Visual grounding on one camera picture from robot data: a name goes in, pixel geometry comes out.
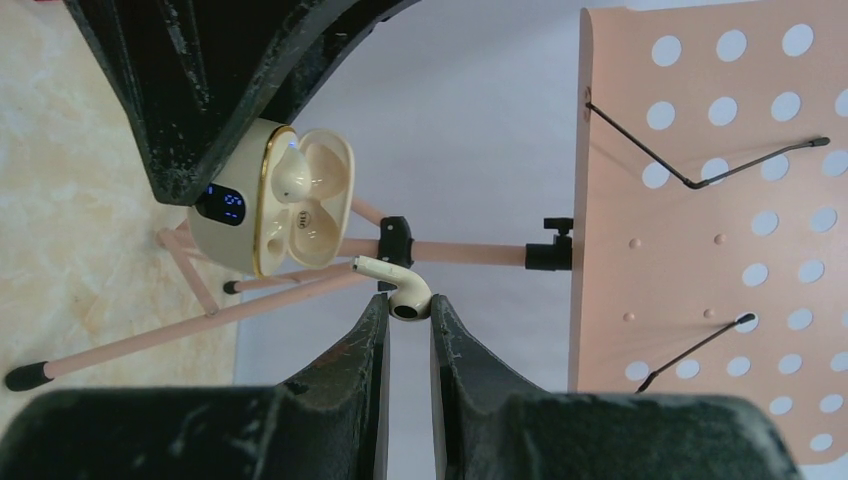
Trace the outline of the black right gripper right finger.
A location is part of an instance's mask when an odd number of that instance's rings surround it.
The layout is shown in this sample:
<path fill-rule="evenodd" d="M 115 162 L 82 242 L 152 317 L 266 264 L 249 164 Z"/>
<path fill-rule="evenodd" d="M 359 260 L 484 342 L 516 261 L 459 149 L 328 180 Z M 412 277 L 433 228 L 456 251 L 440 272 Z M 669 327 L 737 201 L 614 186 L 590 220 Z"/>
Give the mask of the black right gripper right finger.
<path fill-rule="evenodd" d="M 739 397 L 555 393 L 517 373 L 431 303 L 440 479 L 798 479 L 766 415 Z"/>

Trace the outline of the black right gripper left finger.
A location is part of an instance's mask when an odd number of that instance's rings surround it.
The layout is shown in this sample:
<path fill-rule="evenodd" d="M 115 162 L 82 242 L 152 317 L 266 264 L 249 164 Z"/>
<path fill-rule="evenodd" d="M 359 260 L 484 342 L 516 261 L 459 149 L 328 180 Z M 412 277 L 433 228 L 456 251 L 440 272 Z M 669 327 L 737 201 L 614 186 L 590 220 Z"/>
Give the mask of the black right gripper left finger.
<path fill-rule="evenodd" d="M 88 388 L 33 399 L 1 441 L 5 479 L 383 479 L 389 309 L 276 385 Z"/>

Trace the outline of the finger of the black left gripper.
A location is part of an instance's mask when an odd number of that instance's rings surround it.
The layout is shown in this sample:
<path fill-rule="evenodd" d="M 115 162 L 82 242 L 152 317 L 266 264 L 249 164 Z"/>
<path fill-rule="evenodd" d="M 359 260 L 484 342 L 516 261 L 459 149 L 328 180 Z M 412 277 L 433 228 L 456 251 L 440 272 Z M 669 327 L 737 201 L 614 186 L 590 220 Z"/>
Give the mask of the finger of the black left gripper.
<path fill-rule="evenodd" d="M 291 124 L 348 55 L 374 28 L 416 0 L 352 1 L 306 48 L 260 117 Z"/>
<path fill-rule="evenodd" d="M 70 1 L 122 106 L 152 195 L 189 206 L 312 51 L 371 20 L 367 1 Z"/>

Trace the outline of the beige charging case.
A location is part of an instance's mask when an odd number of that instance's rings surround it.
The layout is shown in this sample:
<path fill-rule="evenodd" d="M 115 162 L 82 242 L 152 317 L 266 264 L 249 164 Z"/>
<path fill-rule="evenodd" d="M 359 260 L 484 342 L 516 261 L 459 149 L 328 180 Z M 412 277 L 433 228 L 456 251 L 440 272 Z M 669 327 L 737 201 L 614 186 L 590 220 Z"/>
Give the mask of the beige charging case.
<path fill-rule="evenodd" d="M 271 179 L 288 146 L 305 154 L 312 189 L 307 199 L 285 204 L 273 196 Z M 188 227 L 202 254 L 243 274 L 270 276 L 287 259 L 321 269 L 344 239 L 354 180 L 353 149 L 337 132 L 297 134 L 289 125 L 258 119 L 190 207 Z"/>

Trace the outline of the beige stem earbud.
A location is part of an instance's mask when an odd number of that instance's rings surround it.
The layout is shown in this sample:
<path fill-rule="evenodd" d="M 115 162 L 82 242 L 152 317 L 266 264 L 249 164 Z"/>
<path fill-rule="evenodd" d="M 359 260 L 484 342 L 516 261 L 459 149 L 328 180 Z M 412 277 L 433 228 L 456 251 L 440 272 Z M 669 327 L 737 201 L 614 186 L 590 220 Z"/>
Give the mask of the beige stem earbud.
<path fill-rule="evenodd" d="M 430 316 L 433 293 L 425 280 L 408 268 L 364 255 L 354 256 L 351 270 L 393 285 L 388 302 L 392 317 L 406 322 Z"/>

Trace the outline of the small beige earbud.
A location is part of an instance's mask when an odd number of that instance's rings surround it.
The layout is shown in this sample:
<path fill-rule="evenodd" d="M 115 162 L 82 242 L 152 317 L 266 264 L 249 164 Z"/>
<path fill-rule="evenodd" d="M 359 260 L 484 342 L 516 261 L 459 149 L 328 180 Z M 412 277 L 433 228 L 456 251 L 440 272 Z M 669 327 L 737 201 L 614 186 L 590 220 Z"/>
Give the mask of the small beige earbud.
<path fill-rule="evenodd" d="M 272 194 L 285 204 L 307 199 L 312 189 L 312 172 L 303 152 L 288 146 L 272 171 Z"/>

